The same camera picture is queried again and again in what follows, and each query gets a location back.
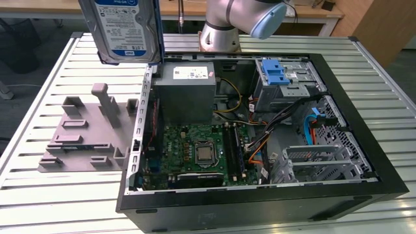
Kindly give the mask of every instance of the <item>ram slot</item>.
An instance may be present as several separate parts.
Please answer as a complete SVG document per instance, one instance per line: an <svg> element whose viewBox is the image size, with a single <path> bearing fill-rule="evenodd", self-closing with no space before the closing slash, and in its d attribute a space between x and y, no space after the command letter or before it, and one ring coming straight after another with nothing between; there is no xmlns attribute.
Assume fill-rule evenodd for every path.
<svg viewBox="0 0 416 234"><path fill-rule="evenodd" d="M238 135L233 126L222 126L222 142L229 180L235 181L243 172L242 152Z"/></svg>

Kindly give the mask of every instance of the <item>desk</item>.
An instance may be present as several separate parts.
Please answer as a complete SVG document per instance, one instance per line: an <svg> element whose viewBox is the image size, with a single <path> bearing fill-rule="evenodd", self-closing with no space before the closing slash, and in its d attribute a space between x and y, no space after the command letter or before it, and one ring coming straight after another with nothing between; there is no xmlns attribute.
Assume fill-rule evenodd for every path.
<svg viewBox="0 0 416 234"><path fill-rule="evenodd" d="M197 51L197 35L163 35L166 51ZM319 53L410 190L325 222L206 230L203 233L414 233L416 107L359 43L347 38L241 36L242 52ZM90 34L70 38L0 158L0 229L15 233L137 234L114 212L121 172L47 173L37 162L62 115L66 96L97 102L94 82L117 102L138 98L143 64L102 65Z"/></svg>
<svg viewBox="0 0 416 234"><path fill-rule="evenodd" d="M185 20L205 20L205 3L183 1ZM162 20L177 20L177 1L159 0ZM298 23L319 23L319 36L329 36L342 12L334 7L331 11L295 6ZM0 18L30 19L83 19L78 0L1 0ZM286 14L283 22L293 22L293 14Z"/></svg>

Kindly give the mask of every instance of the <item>hard drive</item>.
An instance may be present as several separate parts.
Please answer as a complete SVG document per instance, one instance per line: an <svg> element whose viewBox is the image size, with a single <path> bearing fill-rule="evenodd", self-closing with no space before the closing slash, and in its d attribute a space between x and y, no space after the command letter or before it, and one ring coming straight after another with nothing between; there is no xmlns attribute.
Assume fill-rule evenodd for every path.
<svg viewBox="0 0 416 234"><path fill-rule="evenodd" d="M101 62L162 60L158 0L78 0Z"/></svg>

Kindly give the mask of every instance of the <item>yellow wire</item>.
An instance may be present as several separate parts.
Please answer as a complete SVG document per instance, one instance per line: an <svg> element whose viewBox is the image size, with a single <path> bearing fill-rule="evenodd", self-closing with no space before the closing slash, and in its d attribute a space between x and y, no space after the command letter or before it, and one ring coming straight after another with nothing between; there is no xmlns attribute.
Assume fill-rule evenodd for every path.
<svg viewBox="0 0 416 234"><path fill-rule="evenodd" d="M238 104L235 105L235 107L233 107L233 108L230 108L230 109L227 109L227 110L217 110L217 111L213 111L214 113L226 113L226 112L230 112L230 111L233 111L233 110L235 110L238 107L239 107L239 105L241 105L241 102L242 102L242 99L241 99L241 94L239 94L239 91L238 91L238 89L235 88L235 86L230 83L230 81L229 80L226 80L225 78L221 78L221 80L223 80L223 81L226 81L226 83L233 87L233 89L235 90L235 92L238 93Z"/></svg>

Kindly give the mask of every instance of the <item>motherboard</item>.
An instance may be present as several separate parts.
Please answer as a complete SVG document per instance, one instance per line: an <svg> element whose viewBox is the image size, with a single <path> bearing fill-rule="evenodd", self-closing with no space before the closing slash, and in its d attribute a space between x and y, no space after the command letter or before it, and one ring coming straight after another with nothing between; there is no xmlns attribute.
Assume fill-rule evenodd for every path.
<svg viewBox="0 0 416 234"><path fill-rule="evenodd" d="M162 156L149 159L145 189L218 187L257 184L254 167L246 167L246 126L167 125Z"/></svg>

